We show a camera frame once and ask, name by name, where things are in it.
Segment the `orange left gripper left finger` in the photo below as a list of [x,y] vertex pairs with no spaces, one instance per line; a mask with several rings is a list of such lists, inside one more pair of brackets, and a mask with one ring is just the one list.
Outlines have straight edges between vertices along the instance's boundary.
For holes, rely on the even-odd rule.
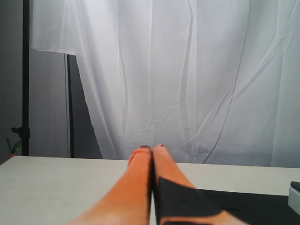
[[109,192],[71,225],[148,225],[151,206],[152,151],[141,146]]

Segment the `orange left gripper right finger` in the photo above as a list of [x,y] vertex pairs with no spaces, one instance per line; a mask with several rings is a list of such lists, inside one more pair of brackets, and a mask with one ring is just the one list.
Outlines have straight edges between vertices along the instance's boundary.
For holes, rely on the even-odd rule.
[[153,159],[159,225],[237,224],[237,218],[214,205],[187,179],[164,145],[154,147]]

